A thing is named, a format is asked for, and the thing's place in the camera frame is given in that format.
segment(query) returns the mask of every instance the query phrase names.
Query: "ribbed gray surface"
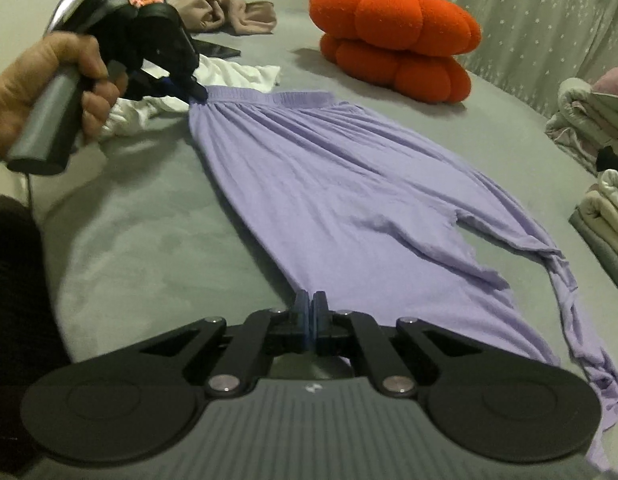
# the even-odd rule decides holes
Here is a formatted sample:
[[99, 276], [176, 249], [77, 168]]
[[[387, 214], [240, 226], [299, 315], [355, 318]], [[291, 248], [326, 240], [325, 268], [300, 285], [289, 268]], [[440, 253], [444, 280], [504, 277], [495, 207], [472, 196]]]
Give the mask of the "ribbed gray surface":
[[188, 436], [143, 463], [78, 469], [44, 459], [26, 480], [590, 480], [583, 457], [514, 466], [470, 454], [409, 400], [366, 378], [261, 380], [213, 402]]

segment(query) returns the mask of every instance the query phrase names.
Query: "cylindrical handle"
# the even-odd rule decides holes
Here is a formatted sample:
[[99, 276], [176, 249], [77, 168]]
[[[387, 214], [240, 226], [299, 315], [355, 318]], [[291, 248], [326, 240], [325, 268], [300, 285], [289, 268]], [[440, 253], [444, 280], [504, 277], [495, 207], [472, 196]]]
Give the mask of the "cylindrical handle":
[[93, 84], [78, 72], [76, 65], [62, 65], [36, 101], [20, 137], [7, 153], [7, 168], [36, 175], [65, 171], [81, 129], [81, 98]]

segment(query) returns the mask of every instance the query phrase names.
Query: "black pants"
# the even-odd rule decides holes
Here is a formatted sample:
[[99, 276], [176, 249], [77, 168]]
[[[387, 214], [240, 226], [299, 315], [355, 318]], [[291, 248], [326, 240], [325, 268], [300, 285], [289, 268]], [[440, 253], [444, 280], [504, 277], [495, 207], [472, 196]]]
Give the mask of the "black pants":
[[35, 456], [20, 423], [27, 387], [70, 364], [49, 302], [42, 240], [29, 211], [0, 196], [0, 470]]

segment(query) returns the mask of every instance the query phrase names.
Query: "gray bed sheet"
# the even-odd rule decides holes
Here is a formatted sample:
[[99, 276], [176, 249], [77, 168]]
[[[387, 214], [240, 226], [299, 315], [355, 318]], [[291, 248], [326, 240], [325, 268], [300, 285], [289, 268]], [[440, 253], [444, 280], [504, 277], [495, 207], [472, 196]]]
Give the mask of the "gray bed sheet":
[[[593, 178], [543, 134], [545, 118], [472, 76], [459, 105], [426, 105], [344, 75], [318, 51], [301, 12], [279, 12], [269, 36], [206, 35], [243, 51], [242, 64], [279, 64], [279, 90], [321, 89], [365, 105], [462, 155], [515, 195], [569, 259], [580, 294], [618, 366], [618, 290], [568, 224]], [[104, 173], [44, 223], [58, 322], [75, 360], [112, 351], [201, 317], [239, 323], [287, 305], [292, 291], [215, 186], [186, 120], [159, 118], [141, 137], [104, 145]], [[548, 275], [534, 258], [463, 231], [478, 260], [508, 280], [519, 307], [569, 358]], [[618, 469], [618, 425], [604, 445]]]

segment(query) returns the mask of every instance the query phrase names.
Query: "orange pillow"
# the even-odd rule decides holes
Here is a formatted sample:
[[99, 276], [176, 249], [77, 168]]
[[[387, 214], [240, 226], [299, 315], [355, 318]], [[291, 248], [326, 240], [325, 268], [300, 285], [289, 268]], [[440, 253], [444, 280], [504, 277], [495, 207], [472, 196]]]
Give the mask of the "orange pillow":
[[482, 39], [473, 16], [446, 0], [309, 0], [309, 15], [334, 38], [424, 56], [465, 54]]
[[416, 101], [457, 103], [471, 92], [468, 73], [452, 57], [396, 52], [329, 34], [321, 38], [320, 51], [346, 74], [388, 86]]

